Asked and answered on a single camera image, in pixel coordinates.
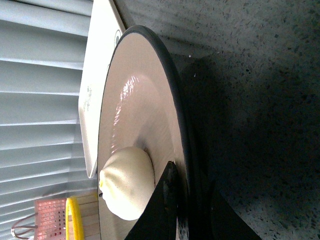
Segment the pink object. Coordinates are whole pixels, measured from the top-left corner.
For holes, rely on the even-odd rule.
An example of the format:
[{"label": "pink object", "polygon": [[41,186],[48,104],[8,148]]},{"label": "pink object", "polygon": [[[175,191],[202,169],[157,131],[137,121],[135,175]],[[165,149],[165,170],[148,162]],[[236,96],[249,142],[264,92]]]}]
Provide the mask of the pink object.
[{"label": "pink object", "polygon": [[34,240],[66,239],[66,198],[34,201]]}]

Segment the yellow object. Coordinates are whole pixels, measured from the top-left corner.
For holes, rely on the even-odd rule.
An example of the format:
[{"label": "yellow object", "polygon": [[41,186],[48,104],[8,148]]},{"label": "yellow object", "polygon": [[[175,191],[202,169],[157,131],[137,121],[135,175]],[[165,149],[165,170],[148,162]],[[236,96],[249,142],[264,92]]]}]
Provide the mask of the yellow object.
[{"label": "yellow object", "polygon": [[82,218],[79,209],[79,204],[77,198],[72,196],[67,198],[65,205],[65,232],[66,232],[66,240],[70,240],[69,235],[69,212],[71,212],[72,216],[72,227],[74,240],[84,240],[84,229],[82,227]]},{"label": "yellow object", "polygon": [[65,204],[66,240],[85,240],[87,237],[100,238],[98,195],[71,196]]}]

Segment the white blinds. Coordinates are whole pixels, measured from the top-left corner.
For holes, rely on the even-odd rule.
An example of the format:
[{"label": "white blinds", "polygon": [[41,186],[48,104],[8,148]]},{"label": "white blinds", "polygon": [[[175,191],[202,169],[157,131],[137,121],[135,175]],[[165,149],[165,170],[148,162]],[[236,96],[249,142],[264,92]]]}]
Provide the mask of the white blinds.
[{"label": "white blinds", "polygon": [[90,0],[0,0],[0,239],[34,200],[81,194],[88,179],[78,97]]}]

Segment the glossy surface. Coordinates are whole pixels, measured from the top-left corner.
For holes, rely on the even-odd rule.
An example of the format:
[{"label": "glossy surface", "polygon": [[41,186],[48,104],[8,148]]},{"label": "glossy surface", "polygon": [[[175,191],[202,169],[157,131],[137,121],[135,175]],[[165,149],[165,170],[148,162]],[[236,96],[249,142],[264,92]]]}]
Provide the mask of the glossy surface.
[{"label": "glossy surface", "polygon": [[[115,151],[129,146],[146,149],[154,168],[155,184],[167,162],[173,161],[187,195],[185,156],[171,88],[153,46],[135,32],[120,41],[109,67],[101,108],[98,171]],[[109,239],[104,229],[113,224],[105,215],[108,211],[100,198],[102,239]],[[131,229],[129,225],[114,226],[122,235]]]}]

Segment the gray surface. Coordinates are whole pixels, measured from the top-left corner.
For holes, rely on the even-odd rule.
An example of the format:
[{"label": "gray surface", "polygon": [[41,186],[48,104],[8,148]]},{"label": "gray surface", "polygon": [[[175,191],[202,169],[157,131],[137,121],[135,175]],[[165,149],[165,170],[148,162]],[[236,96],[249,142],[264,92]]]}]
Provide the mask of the gray surface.
[{"label": "gray surface", "polygon": [[172,54],[232,208],[264,240],[320,239],[320,1],[115,2]]}]

